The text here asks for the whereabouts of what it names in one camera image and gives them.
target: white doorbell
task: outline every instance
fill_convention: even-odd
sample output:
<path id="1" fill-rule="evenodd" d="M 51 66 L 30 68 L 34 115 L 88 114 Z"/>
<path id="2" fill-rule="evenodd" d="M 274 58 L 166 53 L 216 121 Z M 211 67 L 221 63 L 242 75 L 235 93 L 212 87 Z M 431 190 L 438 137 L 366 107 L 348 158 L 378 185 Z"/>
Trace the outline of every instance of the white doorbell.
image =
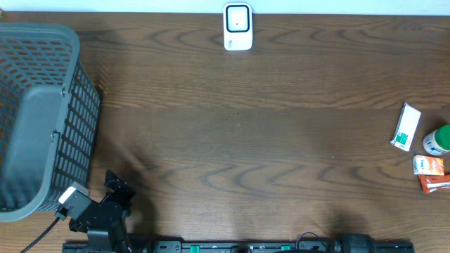
<path id="1" fill-rule="evenodd" d="M 224 7 L 224 47 L 226 50 L 248 50 L 253 42 L 252 7 L 232 3 Z"/>

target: red wrapper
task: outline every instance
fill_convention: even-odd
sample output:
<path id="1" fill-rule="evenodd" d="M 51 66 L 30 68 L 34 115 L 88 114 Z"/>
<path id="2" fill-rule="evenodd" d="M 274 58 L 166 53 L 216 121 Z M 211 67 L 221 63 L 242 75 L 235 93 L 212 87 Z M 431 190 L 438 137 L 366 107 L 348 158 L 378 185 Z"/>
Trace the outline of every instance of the red wrapper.
<path id="1" fill-rule="evenodd" d="M 449 188 L 450 175 L 448 176 L 419 176 L 424 193 L 432 193 L 435 190 Z"/>

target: gray plastic basket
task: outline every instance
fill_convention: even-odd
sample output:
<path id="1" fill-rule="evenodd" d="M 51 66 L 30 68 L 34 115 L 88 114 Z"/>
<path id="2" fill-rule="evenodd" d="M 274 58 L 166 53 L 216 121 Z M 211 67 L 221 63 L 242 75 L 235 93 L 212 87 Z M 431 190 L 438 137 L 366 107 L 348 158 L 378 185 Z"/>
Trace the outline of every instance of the gray plastic basket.
<path id="1" fill-rule="evenodd" d="M 0 221 L 86 185 L 100 99 L 62 25 L 0 23 Z"/>

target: green bottle cap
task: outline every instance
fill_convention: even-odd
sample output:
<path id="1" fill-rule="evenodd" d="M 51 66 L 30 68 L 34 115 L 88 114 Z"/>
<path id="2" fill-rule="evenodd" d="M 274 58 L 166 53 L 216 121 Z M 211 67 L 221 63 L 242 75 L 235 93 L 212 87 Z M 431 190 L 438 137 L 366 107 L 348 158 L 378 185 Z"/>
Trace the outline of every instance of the green bottle cap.
<path id="1" fill-rule="evenodd" d="M 450 150 L 450 125 L 445 125 L 438 129 L 435 133 L 435 140 L 441 148 Z"/>

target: wooden table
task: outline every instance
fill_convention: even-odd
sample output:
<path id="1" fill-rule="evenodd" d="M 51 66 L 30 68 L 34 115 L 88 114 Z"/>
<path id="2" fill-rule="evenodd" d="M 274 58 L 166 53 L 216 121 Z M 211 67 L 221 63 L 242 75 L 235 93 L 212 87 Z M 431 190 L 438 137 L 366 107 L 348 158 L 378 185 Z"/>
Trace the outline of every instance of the wooden table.
<path id="1" fill-rule="evenodd" d="M 255 15 L 250 51 L 223 47 L 221 15 L 4 13 L 60 23 L 103 91 L 89 187 L 106 169 L 137 189 L 131 232 L 185 240 L 294 240 L 313 231 L 410 238 L 448 252 L 450 190 L 424 195 L 412 157 L 450 120 L 450 18 Z M 404 102 L 411 152 L 390 145 Z M 2 224 L 18 252 L 53 220 Z M 61 222 L 33 252 L 85 240 Z"/>

